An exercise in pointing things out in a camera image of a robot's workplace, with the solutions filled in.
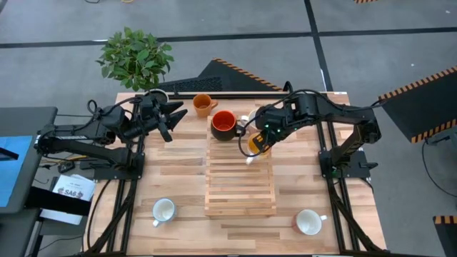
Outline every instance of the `potted plant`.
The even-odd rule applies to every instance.
[[[165,92],[157,87],[159,75],[165,80],[165,74],[170,72],[169,62],[174,61],[166,54],[171,50],[170,45],[159,43],[142,30],[132,31],[125,27],[124,36],[122,32],[116,32],[101,50],[104,53],[96,62],[101,65],[104,78],[119,80],[121,86],[134,91],[143,89],[147,94],[156,94],[159,100],[168,101]]]

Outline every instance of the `mug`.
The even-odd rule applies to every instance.
[[[251,119],[254,119],[254,117],[256,117],[256,113],[257,113],[257,109],[256,110],[252,110],[248,116],[245,116],[243,115],[240,119],[240,122],[241,124],[243,124],[243,126],[245,126]],[[257,129],[256,127],[256,121],[252,121],[249,126],[246,128],[246,130],[250,133],[250,134],[253,134],[253,133],[256,133],[256,132],[260,132],[260,130]]]
[[[159,199],[154,204],[154,207],[152,207],[152,216],[155,218],[155,221],[152,223],[154,227],[172,221],[176,216],[176,205],[168,198]]]
[[[253,155],[253,154],[256,154],[259,152],[259,149],[257,148],[256,144],[253,142],[253,140],[259,136],[260,133],[259,132],[255,132],[253,134],[251,134],[248,138],[248,154],[249,155]],[[249,165],[252,163],[252,161],[254,161],[255,159],[257,159],[259,156],[262,156],[262,155],[266,155],[268,152],[270,151],[270,148],[266,148],[266,151],[264,151],[263,153],[261,153],[260,155],[256,156],[256,157],[248,157],[246,159],[246,164]]]
[[[217,100],[211,99],[209,95],[198,94],[194,97],[194,108],[198,117],[207,117],[211,110],[219,104]]]
[[[235,136],[244,136],[243,126],[236,123],[236,116],[231,111],[218,111],[211,121],[211,133],[219,141],[230,141]]]
[[[322,221],[325,221],[327,216],[319,216],[315,211],[302,210],[292,218],[292,229],[297,233],[314,236],[322,228]]]

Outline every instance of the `orange mug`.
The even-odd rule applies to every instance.
[[[207,117],[211,110],[219,104],[217,100],[211,99],[209,95],[198,94],[194,97],[194,108],[198,117]]]

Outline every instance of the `wooden slatted rack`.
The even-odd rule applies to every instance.
[[[207,216],[271,216],[276,214],[271,153],[246,165],[238,149],[238,138],[221,142],[211,134],[208,117],[206,150]],[[241,139],[246,152],[248,136]]]

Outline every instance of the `white mug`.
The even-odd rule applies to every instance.
[[[241,125],[245,126],[251,119],[254,119],[256,117],[256,112],[257,112],[257,109],[255,110],[252,110],[248,116],[246,115],[243,115],[240,119],[240,123]],[[253,133],[256,133],[256,132],[259,132],[259,130],[257,129],[256,127],[256,121],[252,121],[249,126],[246,128],[246,130],[250,133],[250,134],[253,134]]]
[[[155,221],[152,223],[154,227],[172,221],[176,216],[176,205],[168,198],[159,199],[154,204],[154,207],[152,207],[152,216],[155,218]]]
[[[292,218],[292,229],[297,233],[314,236],[322,228],[322,221],[325,221],[327,216],[319,216],[315,211],[302,210]]]

